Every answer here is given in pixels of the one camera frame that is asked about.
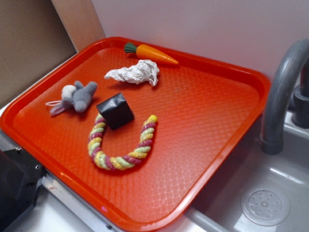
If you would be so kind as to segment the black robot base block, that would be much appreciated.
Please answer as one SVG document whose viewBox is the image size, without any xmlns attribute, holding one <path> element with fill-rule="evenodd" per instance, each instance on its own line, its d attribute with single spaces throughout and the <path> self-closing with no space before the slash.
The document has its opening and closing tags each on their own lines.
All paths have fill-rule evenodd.
<svg viewBox="0 0 309 232">
<path fill-rule="evenodd" d="M 0 230 L 8 231 L 35 208 L 43 165 L 26 150 L 0 152 Z"/>
</svg>

